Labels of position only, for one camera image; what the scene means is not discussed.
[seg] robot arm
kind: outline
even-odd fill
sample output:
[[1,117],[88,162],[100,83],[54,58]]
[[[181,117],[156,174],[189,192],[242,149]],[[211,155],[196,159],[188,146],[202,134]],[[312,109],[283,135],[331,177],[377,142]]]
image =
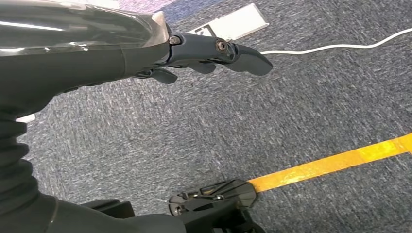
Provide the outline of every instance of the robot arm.
[[115,219],[41,194],[15,119],[63,92],[119,79],[173,83],[162,67],[210,73],[216,64],[265,75],[272,64],[254,49],[215,37],[171,33],[146,15],[45,0],[0,1],[0,232],[183,233],[175,217]]

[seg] yellow floor tape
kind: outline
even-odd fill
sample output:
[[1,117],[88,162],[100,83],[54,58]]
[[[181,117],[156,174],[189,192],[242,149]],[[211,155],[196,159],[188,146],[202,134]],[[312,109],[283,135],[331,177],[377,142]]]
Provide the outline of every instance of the yellow floor tape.
[[261,176],[249,182],[257,192],[263,192],[406,152],[412,152],[412,133]]

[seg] robotic finger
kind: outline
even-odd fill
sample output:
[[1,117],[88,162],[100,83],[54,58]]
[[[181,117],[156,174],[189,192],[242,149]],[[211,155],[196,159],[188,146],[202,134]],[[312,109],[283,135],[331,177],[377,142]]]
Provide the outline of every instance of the robotic finger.
[[[155,66],[191,68],[199,73],[208,74],[215,70],[216,64],[220,64],[236,72],[249,72],[258,76],[269,73],[273,68],[272,63],[258,51],[228,43],[217,37],[176,33],[170,37],[169,44],[169,57],[165,62]],[[176,75],[161,68],[142,71],[134,77],[153,77],[166,84],[177,79]]]

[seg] screw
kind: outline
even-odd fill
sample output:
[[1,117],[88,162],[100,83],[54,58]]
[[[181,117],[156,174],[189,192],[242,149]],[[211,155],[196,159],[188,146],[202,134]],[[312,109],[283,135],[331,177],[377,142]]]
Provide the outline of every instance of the screw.
[[214,198],[214,200],[223,200],[223,199],[224,199],[224,196],[221,194],[216,195]]
[[178,45],[180,43],[182,43],[182,40],[178,36],[174,35],[169,38],[169,44],[171,45]]
[[218,51],[218,52],[222,52],[222,53],[224,53],[224,52],[226,52],[227,51],[227,43],[226,43],[226,41],[224,41],[224,40],[222,40],[222,39],[218,39],[218,40],[216,40],[216,50]]
[[174,213],[176,215],[181,215],[182,214],[182,208],[180,206],[176,207],[174,210]]

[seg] white cable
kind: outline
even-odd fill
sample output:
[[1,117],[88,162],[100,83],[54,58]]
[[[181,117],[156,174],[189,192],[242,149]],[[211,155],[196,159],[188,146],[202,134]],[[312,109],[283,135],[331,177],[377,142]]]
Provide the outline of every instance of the white cable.
[[333,49],[333,48],[355,48],[355,49],[371,49],[371,48],[375,48],[378,47],[380,45],[382,45],[383,43],[386,43],[390,40],[392,40],[393,38],[400,36],[402,34],[405,33],[410,33],[412,32],[412,28],[400,31],[398,33],[395,33],[389,37],[387,37],[386,39],[383,39],[375,44],[372,45],[328,45],[328,46],[323,46],[320,48],[316,48],[316,49],[311,49],[311,50],[306,50],[306,51],[266,51],[266,52],[261,52],[261,54],[265,55],[265,54],[294,54],[294,55],[300,55],[300,54],[307,54],[307,53],[311,53],[311,52],[317,52],[317,51],[321,51],[321,50],[328,50],[328,49]]

